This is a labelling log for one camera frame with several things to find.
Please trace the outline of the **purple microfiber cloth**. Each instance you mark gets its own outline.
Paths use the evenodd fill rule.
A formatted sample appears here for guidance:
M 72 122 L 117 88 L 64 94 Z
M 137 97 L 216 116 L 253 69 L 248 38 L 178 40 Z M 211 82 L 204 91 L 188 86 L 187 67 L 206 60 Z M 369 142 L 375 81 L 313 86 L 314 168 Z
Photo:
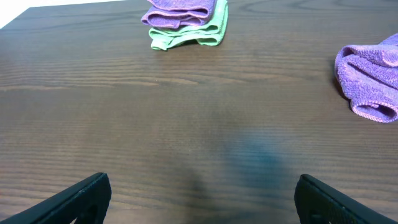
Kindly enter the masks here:
M 397 34 L 376 45 L 346 45 L 335 77 L 352 111 L 380 123 L 397 120 Z

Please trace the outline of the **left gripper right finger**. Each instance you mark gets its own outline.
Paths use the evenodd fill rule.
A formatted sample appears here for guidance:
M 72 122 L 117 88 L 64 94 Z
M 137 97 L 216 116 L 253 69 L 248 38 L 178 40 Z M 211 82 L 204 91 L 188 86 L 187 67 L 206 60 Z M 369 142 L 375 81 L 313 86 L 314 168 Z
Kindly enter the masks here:
M 308 174 L 302 174 L 294 194 L 301 224 L 397 224 Z

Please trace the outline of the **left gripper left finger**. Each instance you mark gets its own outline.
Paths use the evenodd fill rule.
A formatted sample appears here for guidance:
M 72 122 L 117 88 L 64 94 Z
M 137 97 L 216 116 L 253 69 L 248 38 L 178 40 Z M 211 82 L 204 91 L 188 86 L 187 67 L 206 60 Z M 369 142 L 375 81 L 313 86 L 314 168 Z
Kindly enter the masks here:
M 110 200 L 108 175 L 99 172 L 1 224 L 102 224 Z

